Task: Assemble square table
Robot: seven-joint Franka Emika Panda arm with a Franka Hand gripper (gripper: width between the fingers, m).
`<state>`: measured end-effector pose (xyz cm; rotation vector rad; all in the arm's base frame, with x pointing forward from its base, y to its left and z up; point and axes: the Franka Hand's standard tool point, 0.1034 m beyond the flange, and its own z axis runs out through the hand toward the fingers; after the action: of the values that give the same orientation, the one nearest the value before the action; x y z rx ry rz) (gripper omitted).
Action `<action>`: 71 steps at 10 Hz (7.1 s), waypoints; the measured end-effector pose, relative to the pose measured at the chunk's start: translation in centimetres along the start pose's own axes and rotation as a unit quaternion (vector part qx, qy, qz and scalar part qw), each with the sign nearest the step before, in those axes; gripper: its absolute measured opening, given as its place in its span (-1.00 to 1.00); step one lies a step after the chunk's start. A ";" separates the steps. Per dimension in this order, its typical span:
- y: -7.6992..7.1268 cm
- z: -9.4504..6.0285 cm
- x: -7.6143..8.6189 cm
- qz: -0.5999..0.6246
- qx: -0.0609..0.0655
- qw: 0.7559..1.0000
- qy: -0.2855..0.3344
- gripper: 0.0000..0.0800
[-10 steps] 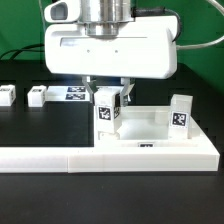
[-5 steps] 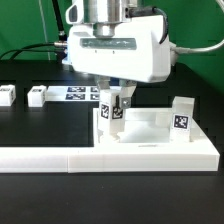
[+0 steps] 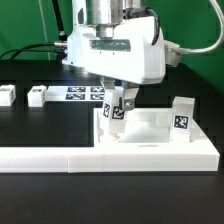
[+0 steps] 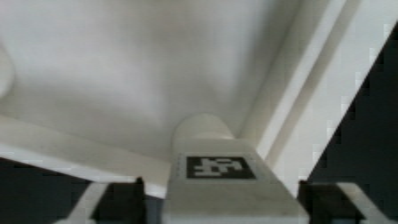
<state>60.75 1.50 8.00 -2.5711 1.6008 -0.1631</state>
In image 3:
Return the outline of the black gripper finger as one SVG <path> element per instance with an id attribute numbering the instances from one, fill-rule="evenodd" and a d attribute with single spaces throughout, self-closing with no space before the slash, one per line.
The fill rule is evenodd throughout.
<path id="1" fill-rule="evenodd" d="M 138 93 L 138 85 L 123 81 L 122 87 L 122 108 L 124 111 L 131 111 L 135 107 L 135 98 Z"/>
<path id="2" fill-rule="evenodd" d="M 115 80 L 108 77 L 101 79 L 102 87 L 106 93 L 112 94 L 115 91 Z"/>

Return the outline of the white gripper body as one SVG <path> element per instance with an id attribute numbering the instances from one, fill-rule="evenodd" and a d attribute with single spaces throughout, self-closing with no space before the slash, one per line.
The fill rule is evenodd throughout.
<path id="1" fill-rule="evenodd" d="M 84 67 L 89 73 L 136 84 L 160 83 L 166 72 L 163 33 L 152 44 L 152 16 L 130 19 L 114 29 L 114 37 L 96 37 L 93 27 L 81 34 Z"/>

